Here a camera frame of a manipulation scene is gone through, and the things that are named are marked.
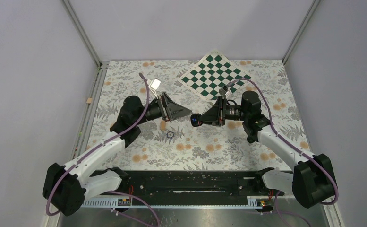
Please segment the small wooden block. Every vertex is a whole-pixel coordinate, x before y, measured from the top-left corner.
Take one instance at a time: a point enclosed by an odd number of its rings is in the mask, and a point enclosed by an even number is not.
[[[161,130],[167,129],[167,122],[165,122],[164,120],[161,120],[160,129]]]

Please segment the gray wall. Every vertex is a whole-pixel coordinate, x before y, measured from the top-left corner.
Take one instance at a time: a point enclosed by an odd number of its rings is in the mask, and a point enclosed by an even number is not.
[[[313,0],[71,0],[103,61],[282,59]]]
[[[61,1],[0,0],[0,227],[40,225],[47,167],[71,155],[94,72]]]
[[[286,69],[312,150],[332,160],[346,226],[367,226],[367,1],[323,1]]]

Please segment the patterned table surface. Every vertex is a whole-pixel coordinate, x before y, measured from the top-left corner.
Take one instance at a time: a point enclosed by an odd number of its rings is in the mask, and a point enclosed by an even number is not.
[[[272,111],[275,127],[293,141],[309,149],[300,115],[294,102],[285,68],[281,60],[232,61],[246,69],[263,91]],[[178,82],[178,78],[197,61],[111,61],[107,70],[94,123],[89,149],[115,123],[123,100],[131,95],[145,102],[145,85],[138,73],[147,79],[158,78],[158,91],[194,113],[204,113],[211,103],[205,102]],[[231,99],[240,103],[241,94],[256,90],[246,83]],[[264,104],[263,114],[268,116]],[[161,119],[141,124],[140,136],[124,151],[109,158],[101,168],[125,170],[260,170],[275,167],[290,170],[270,149],[260,143],[246,141],[242,122],[227,121],[224,127],[203,125],[193,128],[189,116],[162,125]],[[174,137],[167,138],[172,131]]]

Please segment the green and white checkered mat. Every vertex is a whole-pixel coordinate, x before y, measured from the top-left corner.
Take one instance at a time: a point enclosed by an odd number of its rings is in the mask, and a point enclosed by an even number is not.
[[[205,101],[216,100],[220,87],[234,79],[246,77],[247,72],[229,61],[219,51],[212,51],[204,56],[194,67],[179,78],[179,82],[188,87]],[[244,83],[233,85],[230,90],[234,93]]]

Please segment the metal floor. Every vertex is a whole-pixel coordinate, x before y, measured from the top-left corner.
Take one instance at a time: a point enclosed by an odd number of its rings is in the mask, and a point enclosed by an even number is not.
[[[329,226],[322,205],[306,209],[295,199],[278,199],[281,211],[296,212],[305,217],[314,227]],[[255,210],[242,209],[156,209],[162,227],[284,227],[277,214],[249,214]],[[129,209],[125,212],[140,220],[156,225],[148,209]],[[307,227],[300,218],[282,215],[293,227]],[[59,227],[142,227],[144,225],[123,216],[115,216],[110,209],[81,208],[75,214],[61,216]]]

